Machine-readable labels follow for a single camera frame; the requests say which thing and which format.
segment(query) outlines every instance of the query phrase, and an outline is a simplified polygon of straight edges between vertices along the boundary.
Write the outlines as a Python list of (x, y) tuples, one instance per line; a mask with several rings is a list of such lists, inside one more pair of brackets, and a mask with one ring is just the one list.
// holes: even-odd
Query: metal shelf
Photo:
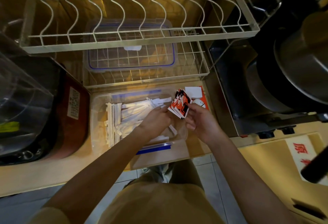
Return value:
[[(239, 17), (225, 25), (235, 8)], [(104, 19), (120, 20), (117, 30), (100, 31)], [(128, 19), (141, 24), (124, 30)], [(146, 19), (160, 23), (144, 27)], [(163, 27), (166, 20), (172, 27)], [(86, 30), (90, 21), (96, 24)], [(20, 46), (28, 53), (45, 53), (247, 38), (258, 31), (244, 0), (27, 0)]]
[(177, 60), (172, 66), (154, 69), (137, 69), (93, 73), (83, 70), (83, 85), (87, 89), (152, 82), (167, 79), (202, 77), (209, 74), (205, 52), (199, 42), (177, 43)]

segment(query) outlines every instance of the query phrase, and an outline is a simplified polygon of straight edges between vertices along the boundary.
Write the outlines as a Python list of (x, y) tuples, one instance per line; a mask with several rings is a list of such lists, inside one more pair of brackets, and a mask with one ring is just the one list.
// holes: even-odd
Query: hand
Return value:
[(157, 107), (149, 112), (137, 128), (142, 130), (143, 135), (149, 141), (159, 136), (170, 123), (171, 118), (167, 108)]
[(188, 107), (186, 126), (194, 130), (201, 141), (211, 146), (218, 142), (220, 136), (225, 135), (210, 111), (195, 103), (188, 104)]

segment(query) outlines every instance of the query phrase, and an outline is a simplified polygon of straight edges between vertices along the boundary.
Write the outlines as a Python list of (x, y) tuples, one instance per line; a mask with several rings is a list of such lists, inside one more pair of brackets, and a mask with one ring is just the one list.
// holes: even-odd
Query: white paper with red text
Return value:
[[(302, 175), (301, 170), (317, 155), (308, 135), (302, 135), (286, 139), (287, 146), (292, 154), (301, 179), (308, 182)], [(328, 177), (325, 176), (318, 184), (328, 186)]]

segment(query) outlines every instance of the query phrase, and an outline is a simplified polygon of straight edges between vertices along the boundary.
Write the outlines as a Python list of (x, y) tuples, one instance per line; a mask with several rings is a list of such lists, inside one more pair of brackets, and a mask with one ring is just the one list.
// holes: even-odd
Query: pants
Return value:
[[(169, 183), (175, 184), (185, 184), (190, 183), (203, 188), (203, 185), (200, 181), (199, 175), (195, 168), (194, 163), (191, 160), (181, 160), (178, 162), (174, 162), (169, 165), (169, 170), (172, 169), (172, 177)], [(154, 183), (162, 183), (163, 177), (162, 173), (156, 170), (150, 169), (148, 172), (142, 174), (139, 178), (130, 181), (125, 187), (128, 185), (135, 184), (137, 182), (154, 182)]]

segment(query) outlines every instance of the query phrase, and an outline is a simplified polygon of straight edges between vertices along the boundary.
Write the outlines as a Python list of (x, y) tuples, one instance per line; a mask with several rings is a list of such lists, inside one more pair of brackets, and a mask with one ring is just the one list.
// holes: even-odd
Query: red chinese character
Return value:
[(309, 163), (311, 163), (311, 160), (301, 159), (301, 162), (305, 165), (308, 165)]
[(293, 143), (293, 145), (294, 145), (295, 150), (297, 151), (297, 153), (306, 153), (306, 154), (308, 154), (304, 144)]

